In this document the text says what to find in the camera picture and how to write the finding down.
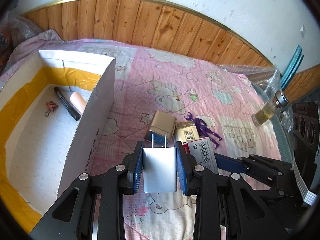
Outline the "staples box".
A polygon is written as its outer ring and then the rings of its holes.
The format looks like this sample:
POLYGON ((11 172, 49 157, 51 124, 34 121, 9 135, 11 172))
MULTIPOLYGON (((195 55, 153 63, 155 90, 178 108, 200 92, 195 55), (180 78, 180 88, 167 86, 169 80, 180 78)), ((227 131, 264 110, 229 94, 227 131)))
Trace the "staples box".
POLYGON ((219 173, 214 149, 209 138, 186 142, 183 144, 183 148, 186 154, 192 155, 195 158, 197 165, 202 165, 215 174, 219 173))

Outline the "white usb charger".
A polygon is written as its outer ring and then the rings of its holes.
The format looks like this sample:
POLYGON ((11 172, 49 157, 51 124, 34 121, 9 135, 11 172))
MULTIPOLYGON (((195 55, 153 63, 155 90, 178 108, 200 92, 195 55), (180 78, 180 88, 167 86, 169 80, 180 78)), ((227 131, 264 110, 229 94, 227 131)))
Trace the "white usb charger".
POLYGON ((167 146, 167 136, 149 136, 151 147, 143 148, 143 189, 145 193, 177 191, 177 153, 167 146))

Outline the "black marker pen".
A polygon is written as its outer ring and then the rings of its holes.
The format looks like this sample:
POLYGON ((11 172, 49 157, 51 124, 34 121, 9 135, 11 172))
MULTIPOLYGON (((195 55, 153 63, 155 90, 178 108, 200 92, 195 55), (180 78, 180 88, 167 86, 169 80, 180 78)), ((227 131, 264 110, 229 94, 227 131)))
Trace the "black marker pen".
POLYGON ((81 115, 74 109, 74 107, 68 102, 68 100, 64 97, 61 90, 58 87, 54 87, 54 92, 59 98, 59 100, 62 102, 64 107, 67 109, 67 112, 71 115, 71 117, 75 121, 79 121, 81 118, 81 115))

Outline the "pink plastic cup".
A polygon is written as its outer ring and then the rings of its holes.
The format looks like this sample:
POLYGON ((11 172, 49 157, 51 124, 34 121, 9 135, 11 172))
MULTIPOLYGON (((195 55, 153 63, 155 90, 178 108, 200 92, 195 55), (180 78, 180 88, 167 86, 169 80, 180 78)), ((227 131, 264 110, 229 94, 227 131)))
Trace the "pink plastic cup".
POLYGON ((70 96, 70 101, 73 104, 73 106, 77 109, 77 111, 81 115, 83 115, 87 104, 87 101, 83 98, 83 96, 79 92, 73 92, 70 96))

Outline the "yellow tissue pack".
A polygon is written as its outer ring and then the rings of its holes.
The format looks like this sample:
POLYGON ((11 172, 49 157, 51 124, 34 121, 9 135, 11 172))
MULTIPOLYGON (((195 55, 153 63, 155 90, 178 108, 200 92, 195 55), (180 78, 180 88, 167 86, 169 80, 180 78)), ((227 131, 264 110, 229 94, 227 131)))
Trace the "yellow tissue pack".
POLYGON ((174 142, 180 141, 186 143, 195 141, 200 138, 197 128, 192 121, 188 122, 177 122, 174 131, 174 142))

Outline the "purple action figure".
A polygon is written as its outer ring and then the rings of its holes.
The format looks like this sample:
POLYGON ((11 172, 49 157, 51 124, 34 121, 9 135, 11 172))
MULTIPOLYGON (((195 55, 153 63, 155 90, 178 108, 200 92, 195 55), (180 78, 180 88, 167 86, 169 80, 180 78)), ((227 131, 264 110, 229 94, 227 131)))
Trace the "purple action figure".
POLYGON ((219 141, 222 140, 222 138, 217 134, 215 133, 214 131, 212 131, 206 124, 206 122, 201 119, 201 118, 197 118, 197 117, 193 117, 193 115, 188 112, 187 115, 184 117, 185 120, 187 121, 192 121, 195 126, 196 126, 196 129, 197 129, 197 132, 200 136, 203 136, 203 137, 208 137, 210 139, 210 141, 215 145, 215 149, 217 149, 220 144, 215 140, 213 139, 212 137, 210 137, 209 135, 213 135, 214 137, 216 137, 219 141))

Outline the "gold square box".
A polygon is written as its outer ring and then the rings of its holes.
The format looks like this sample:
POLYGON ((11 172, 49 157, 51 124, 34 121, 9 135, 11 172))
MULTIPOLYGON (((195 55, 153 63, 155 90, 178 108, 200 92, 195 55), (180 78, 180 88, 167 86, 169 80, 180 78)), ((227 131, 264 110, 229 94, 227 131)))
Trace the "gold square box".
POLYGON ((173 138, 176 121, 172 114, 155 111, 144 139, 159 146, 167 146, 173 138))

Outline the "pink cartoon bed quilt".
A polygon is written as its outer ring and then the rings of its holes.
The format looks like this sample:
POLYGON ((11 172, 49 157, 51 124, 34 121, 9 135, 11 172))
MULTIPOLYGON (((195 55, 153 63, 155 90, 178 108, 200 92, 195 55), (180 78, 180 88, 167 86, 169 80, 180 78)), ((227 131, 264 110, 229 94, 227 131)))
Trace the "pink cartoon bed quilt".
POLYGON ((30 38, 12 53, 17 64, 39 50, 66 50, 116 59, 114 101, 87 171, 96 176, 121 163, 143 140, 155 111, 183 122, 190 112, 222 137, 219 154, 232 158, 250 154, 280 159, 273 125, 257 128, 251 116, 263 104, 243 74, 222 70, 206 61, 116 41, 63 41, 53 30, 30 38))

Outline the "glass bottle with metal cap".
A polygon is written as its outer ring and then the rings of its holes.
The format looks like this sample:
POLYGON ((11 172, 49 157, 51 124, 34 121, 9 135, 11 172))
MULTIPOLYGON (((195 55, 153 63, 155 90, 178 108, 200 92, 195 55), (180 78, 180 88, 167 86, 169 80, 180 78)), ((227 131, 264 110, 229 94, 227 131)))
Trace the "glass bottle with metal cap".
POLYGON ((282 90, 277 91, 274 96, 252 115, 252 121, 256 127, 260 127, 274 115, 278 114, 289 103, 282 90))

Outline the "clear plastic bubble wrap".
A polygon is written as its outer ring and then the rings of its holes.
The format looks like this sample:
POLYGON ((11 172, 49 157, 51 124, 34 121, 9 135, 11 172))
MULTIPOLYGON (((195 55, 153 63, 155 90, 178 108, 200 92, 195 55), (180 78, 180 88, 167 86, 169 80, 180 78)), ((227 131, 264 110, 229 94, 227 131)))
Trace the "clear plastic bubble wrap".
MULTIPOLYGON (((280 71, 276 67, 240 66, 233 64, 220 64, 218 67, 227 72, 244 74, 263 102, 270 100, 275 92, 281 89, 280 71)), ((289 163, 292 162, 293 158, 293 136, 289 134, 289 128, 285 127, 284 123, 286 122, 291 126, 293 124, 292 117, 292 114, 284 117, 283 113, 280 112, 274 115, 270 121, 276 134, 281 160, 289 163)))

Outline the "white cardboard box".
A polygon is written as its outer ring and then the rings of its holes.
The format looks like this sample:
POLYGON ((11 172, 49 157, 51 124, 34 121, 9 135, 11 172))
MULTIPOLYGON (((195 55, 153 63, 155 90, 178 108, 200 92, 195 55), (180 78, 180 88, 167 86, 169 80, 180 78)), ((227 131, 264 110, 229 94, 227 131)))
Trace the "white cardboard box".
POLYGON ((1 77, 1 200, 25 232, 90 170, 114 101, 115 72, 111 56, 39 50, 1 77), (72 106, 73 92, 87 101, 79 121, 54 87, 72 106), (58 108, 45 117, 47 101, 58 108))

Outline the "pink binder clip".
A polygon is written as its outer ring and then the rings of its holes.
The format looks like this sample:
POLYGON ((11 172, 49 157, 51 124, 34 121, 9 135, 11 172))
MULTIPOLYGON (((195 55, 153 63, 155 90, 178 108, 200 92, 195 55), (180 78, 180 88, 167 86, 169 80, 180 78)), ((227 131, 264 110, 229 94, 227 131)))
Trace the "pink binder clip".
POLYGON ((50 113, 54 112, 58 108, 58 105, 53 101, 43 102, 42 104, 47 107, 47 110, 44 113, 45 117, 48 117, 50 113))

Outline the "wooden headboard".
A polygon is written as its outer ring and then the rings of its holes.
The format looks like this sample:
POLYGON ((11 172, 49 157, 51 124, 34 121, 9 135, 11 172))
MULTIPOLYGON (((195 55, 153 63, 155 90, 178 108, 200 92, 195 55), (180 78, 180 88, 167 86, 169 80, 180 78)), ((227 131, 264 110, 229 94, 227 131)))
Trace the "wooden headboard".
POLYGON ((216 20, 164 0, 55 0, 25 12, 66 41, 115 40, 214 64, 270 67, 255 46, 216 20))

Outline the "teal strip on wall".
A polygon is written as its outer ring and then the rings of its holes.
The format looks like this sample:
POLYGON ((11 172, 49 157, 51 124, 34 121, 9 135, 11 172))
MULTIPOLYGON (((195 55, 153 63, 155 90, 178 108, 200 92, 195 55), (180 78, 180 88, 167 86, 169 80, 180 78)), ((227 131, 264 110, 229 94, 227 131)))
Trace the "teal strip on wall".
POLYGON ((298 68, 300 67, 303 59, 304 59, 303 48, 300 45, 298 45, 284 74, 281 77, 280 84, 281 84, 282 90, 284 90, 289 85, 294 75, 296 74, 298 68))

